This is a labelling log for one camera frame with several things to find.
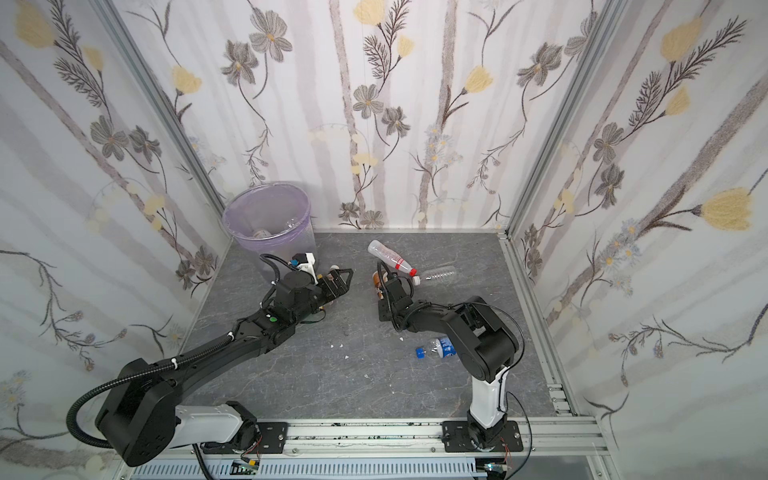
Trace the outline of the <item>brown Nescafe bottle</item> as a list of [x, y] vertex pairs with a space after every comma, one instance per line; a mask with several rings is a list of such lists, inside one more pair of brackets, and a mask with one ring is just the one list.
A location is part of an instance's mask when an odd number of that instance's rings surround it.
[[379, 300], [382, 300], [384, 298], [384, 293], [385, 293], [384, 284], [386, 283], [387, 279], [388, 279], [388, 276], [386, 272], [384, 273], [374, 272], [372, 275], [374, 288]]

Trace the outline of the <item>clear bottle white cap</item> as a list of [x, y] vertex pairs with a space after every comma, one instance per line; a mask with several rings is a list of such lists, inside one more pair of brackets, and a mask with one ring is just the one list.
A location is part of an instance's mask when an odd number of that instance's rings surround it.
[[449, 284], [455, 281], [457, 277], [458, 271], [453, 265], [446, 265], [430, 270], [425, 270], [419, 275], [419, 279], [422, 283], [428, 283], [431, 285]]

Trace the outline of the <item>white bottle red cap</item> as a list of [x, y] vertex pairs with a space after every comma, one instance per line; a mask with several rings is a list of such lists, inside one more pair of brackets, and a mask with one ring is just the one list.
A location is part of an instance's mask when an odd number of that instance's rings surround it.
[[412, 267], [400, 254], [385, 246], [378, 240], [370, 242], [367, 248], [368, 252], [381, 260], [385, 265], [394, 268], [399, 273], [405, 274], [414, 281], [416, 286], [421, 284], [418, 271]]

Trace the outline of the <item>blue cap water bottle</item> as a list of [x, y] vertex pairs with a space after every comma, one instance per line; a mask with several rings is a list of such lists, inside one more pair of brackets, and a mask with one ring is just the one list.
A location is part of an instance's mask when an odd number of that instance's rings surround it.
[[415, 349], [415, 354], [418, 359], [425, 359], [427, 357], [451, 357], [455, 356], [457, 352], [451, 340], [447, 336], [444, 336], [433, 338], [425, 345], [417, 347]]

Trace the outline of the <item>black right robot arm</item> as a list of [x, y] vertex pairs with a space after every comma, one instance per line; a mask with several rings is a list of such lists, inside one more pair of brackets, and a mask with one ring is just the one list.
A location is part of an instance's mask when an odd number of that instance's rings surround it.
[[414, 298], [415, 283], [379, 260], [374, 274], [379, 320], [397, 332], [431, 332], [447, 338], [472, 377], [467, 420], [453, 433], [444, 428], [448, 451], [523, 450], [517, 424], [509, 419], [507, 379], [526, 349], [521, 332], [502, 319], [505, 311], [479, 296], [453, 305]]

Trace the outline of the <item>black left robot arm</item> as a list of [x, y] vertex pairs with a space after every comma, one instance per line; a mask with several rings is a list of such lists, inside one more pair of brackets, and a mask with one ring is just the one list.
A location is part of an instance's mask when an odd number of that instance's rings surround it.
[[243, 453], [263, 435], [254, 414], [237, 401], [191, 406], [185, 399], [235, 366], [289, 340], [301, 324], [349, 292], [354, 272], [332, 267], [321, 277], [297, 264], [263, 254], [275, 275], [259, 309], [237, 320], [222, 336], [174, 357], [149, 364], [137, 359], [117, 378], [75, 400], [66, 415], [69, 434], [96, 448], [113, 449], [131, 467], [168, 449], [203, 446]]

